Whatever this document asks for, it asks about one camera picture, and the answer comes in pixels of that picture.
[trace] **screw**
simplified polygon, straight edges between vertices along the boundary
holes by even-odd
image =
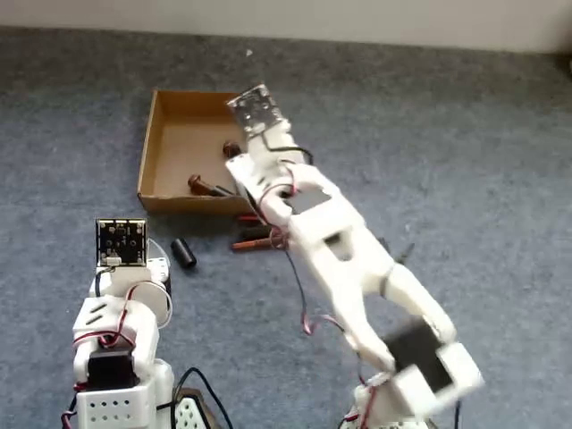
[[[227,159],[231,159],[242,153],[239,144],[233,140],[226,140],[223,144],[223,153]]]
[[[192,174],[188,181],[190,191],[195,195],[208,195],[211,197],[227,197],[227,194],[215,186],[200,179],[199,174]]]

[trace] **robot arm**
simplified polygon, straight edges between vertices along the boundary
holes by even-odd
[[[395,369],[391,353],[367,322],[364,295],[369,293],[381,293],[422,316],[444,342],[453,341],[455,328],[441,306],[393,260],[338,187],[304,163],[290,125],[264,85],[229,105],[249,139],[248,153],[229,160],[228,169],[261,217],[289,234],[290,245],[329,296],[351,347],[378,369]],[[292,185],[295,192],[285,198]]]
[[[453,342],[456,330],[450,318],[415,275],[389,255],[340,190],[306,164],[304,150],[294,143],[290,124],[267,88],[254,87],[228,106],[247,134],[248,152],[227,161],[240,194],[264,221],[287,232],[290,247],[330,298],[350,346],[390,375],[356,389],[356,410],[371,414],[370,424],[423,419],[479,385],[478,368]],[[431,371],[445,368],[447,389],[436,387],[434,374],[423,374],[424,365],[404,367],[403,356],[397,361],[367,321],[364,296],[370,293],[421,316],[431,327],[424,336],[435,341],[426,353]]]

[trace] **cable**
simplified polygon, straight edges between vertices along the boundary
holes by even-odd
[[[302,152],[304,155],[307,156],[307,163],[310,165],[314,165],[314,155],[312,155],[312,152],[310,152],[306,148],[300,146],[270,147],[270,145],[268,145],[268,140],[266,139],[266,135],[264,134],[264,132],[260,133],[260,137],[262,137],[262,142],[264,143],[266,150],[268,152]]]
[[[193,373],[197,374],[200,377],[200,379],[203,381],[206,389],[208,390],[210,395],[213,397],[214,402],[216,402],[216,405],[218,406],[218,408],[223,413],[224,421],[226,422],[226,424],[229,426],[230,429],[233,429],[234,426],[232,426],[231,419],[229,418],[229,415],[226,413],[226,409],[224,409],[224,405],[222,404],[221,400],[219,400],[218,397],[216,396],[215,392],[213,391],[213,388],[208,383],[208,380],[206,379],[205,375],[203,373],[201,373],[200,370],[198,368],[195,368],[194,366],[192,366],[187,371],[185,371],[185,374],[182,375],[181,379],[177,383],[177,387],[175,387],[175,389],[173,390],[172,403],[171,403],[171,428],[175,429],[175,427],[176,427],[175,405],[177,403],[177,399],[179,398],[179,395],[181,394],[182,386],[185,383],[185,381],[189,378],[189,376]]]
[[[461,418],[461,401],[458,400],[455,405],[455,429],[459,429],[459,420]]]
[[[372,407],[374,405],[376,393],[377,389],[375,387],[371,387],[369,393],[369,400],[367,400],[366,411],[364,412],[364,419],[362,420],[359,429],[367,429],[367,419],[369,418],[369,415],[372,412]]]
[[[292,260],[292,256],[290,255],[290,252],[287,249],[284,249],[284,253],[286,254],[286,257],[288,258],[288,262],[290,262],[290,266],[292,267],[292,271],[294,272],[294,277],[296,278],[296,284],[298,285],[298,289],[300,291],[300,299],[302,301],[302,311],[300,314],[300,322],[302,323],[302,331],[306,334],[306,335],[313,335],[315,328],[318,326],[319,321],[311,321],[311,318],[307,315],[307,302],[306,302],[306,293],[304,292],[304,288],[302,287],[302,281],[300,280],[300,277],[298,275],[298,270],[296,269],[296,264],[294,264],[294,261]],[[345,330],[343,329],[343,326],[341,326],[341,324],[334,319],[332,316],[330,315],[317,315],[317,317],[319,317],[321,320],[324,320],[326,322],[330,322],[331,324],[335,325],[342,333],[345,332]]]
[[[72,418],[72,416],[75,416],[76,414],[78,414],[77,411],[75,411],[75,406],[78,403],[78,394],[76,393],[75,395],[73,395],[73,399],[71,400],[70,406],[68,407],[68,409],[66,411],[64,411],[62,413],[62,428],[63,429],[72,429],[72,424],[70,423],[70,418]]]
[[[117,332],[117,331],[93,331],[93,332],[87,332],[84,333],[83,335],[80,335],[78,338],[76,338],[75,340],[73,340],[73,345],[77,345],[81,342],[83,342],[84,340],[88,339],[88,338],[93,338],[93,337],[104,337],[106,335],[119,335],[121,338],[123,338],[125,341],[127,341],[132,347],[135,347],[135,343],[133,342],[132,339],[126,337],[125,335],[123,335],[121,332]]]
[[[126,299],[130,300],[133,297],[133,292],[135,291],[135,289],[140,286],[141,284],[150,284],[152,285],[154,288],[156,288],[157,290],[159,290],[161,293],[163,293],[163,295],[166,297],[167,299],[167,303],[168,303],[168,308],[169,310],[167,311],[167,317],[165,318],[164,322],[162,322],[158,328],[159,329],[163,329],[165,328],[166,325],[169,324],[169,322],[171,322],[171,318],[172,318],[172,299],[171,299],[171,295],[169,295],[169,293],[164,289],[164,287],[158,283],[158,282],[154,282],[152,280],[144,280],[143,282],[138,282],[136,285],[134,285],[131,289],[129,289],[129,291],[127,292],[126,295]]]
[[[96,279],[95,279],[95,293],[96,293],[96,297],[101,297],[101,290],[99,289],[99,283],[101,282],[101,274],[103,273],[112,273],[113,271],[115,271],[115,267],[114,266],[108,266],[107,268],[104,268],[103,270],[99,271],[96,273]]]
[[[153,282],[152,280],[144,280],[143,282],[137,282],[135,285],[131,286],[131,288],[127,291],[127,294],[125,294],[125,304],[123,305],[123,310],[119,317],[119,323],[117,324],[116,334],[109,340],[105,339],[105,337],[101,338],[100,343],[103,347],[109,348],[117,344],[117,341],[120,338],[120,333],[123,331],[123,324],[125,322],[125,317],[127,316],[127,304],[133,298],[133,293],[135,292],[135,289],[137,289],[138,286],[140,286],[143,283],[150,284],[154,288],[160,290],[161,293],[163,293],[167,298],[167,317],[162,324],[157,326],[158,329],[165,328],[165,326],[168,325],[169,322],[171,322],[171,317],[172,317],[171,295],[169,295],[169,293],[163,288],[163,286],[161,286],[157,282]]]
[[[169,256],[167,255],[167,252],[165,252],[165,251],[163,250],[163,248],[161,247],[161,245],[159,245],[159,243],[157,243],[157,242],[156,242],[155,240],[153,240],[153,239],[147,239],[147,241],[148,241],[149,243],[153,243],[153,244],[155,245],[155,247],[159,249],[159,253],[160,253],[161,255],[163,255],[163,257],[164,257],[165,260],[167,261],[167,266],[168,266],[168,267],[171,267],[171,259],[170,259]]]

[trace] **black cylinder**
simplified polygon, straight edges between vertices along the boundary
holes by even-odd
[[[192,268],[197,264],[197,259],[190,251],[185,239],[177,239],[171,243],[172,254],[182,268]]]

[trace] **black wire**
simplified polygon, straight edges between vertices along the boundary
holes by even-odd
[[[223,403],[216,396],[216,393],[213,391],[213,388],[208,383],[208,380],[206,379],[205,375],[203,373],[201,373],[200,370],[198,368],[195,368],[194,366],[192,366],[187,371],[185,371],[185,374],[182,375],[181,379],[177,383],[177,387],[175,387],[175,389],[173,390],[172,402],[171,402],[171,428],[175,429],[175,427],[176,427],[175,405],[177,403],[177,399],[179,398],[179,395],[181,394],[182,385],[185,383],[187,378],[189,378],[189,376],[193,373],[197,374],[200,377],[200,379],[203,381],[206,389],[208,390],[210,395],[213,397],[214,402],[216,402],[216,405],[218,406],[218,408],[223,413],[224,421],[226,422],[226,424],[229,426],[230,429],[233,429],[231,419],[229,418],[229,415],[226,413],[226,409],[224,409]]]
[[[70,406],[68,407],[68,411],[72,412],[75,409],[76,404],[78,403],[78,394],[76,393],[73,395],[73,399],[70,402]]]
[[[95,285],[96,297],[101,297],[101,290],[99,289],[99,283],[101,282],[101,274],[111,273],[113,271],[115,271],[115,267],[108,266],[105,270],[101,270],[100,272],[96,273],[96,285]]]
[[[459,429],[459,420],[461,417],[461,401],[457,401],[457,405],[455,405],[455,429]]]
[[[266,139],[265,134],[261,132],[260,136],[262,137],[262,142],[265,144],[266,150],[268,150],[268,152],[302,152],[307,156],[307,163],[314,165],[314,155],[312,155],[312,152],[306,148],[300,146],[270,147],[268,145],[268,140]]]
[[[302,319],[302,323],[304,323],[304,315],[307,313],[306,294],[304,293],[304,288],[302,287],[302,281],[300,280],[300,277],[298,275],[298,270],[296,269],[296,264],[294,264],[294,261],[292,260],[292,256],[290,255],[290,252],[288,250],[284,249],[284,253],[286,254],[286,257],[288,258],[288,262],[290,262],[290,266],[292,267],[292,271],[294,272],[294,277],[296,277],[296,284],[298,285],[298,289],[300,291],[300,298],[302,300],[301,319]]]
[[[78,414],[77,411],[75,411],[75,406],[78,403],[78,394],[76,393],[75,395],[73,395],[73,399],[70,402],[70,406],[68,407],[66,413],[71,413],[69,415],[66,416],[66,413],[62,414],[62,429],[66,429],[66,423],[64,422],[65,418],[68,418],[68,427],[69,427],[69,418],[71,416],[75,416],[76,414]]]

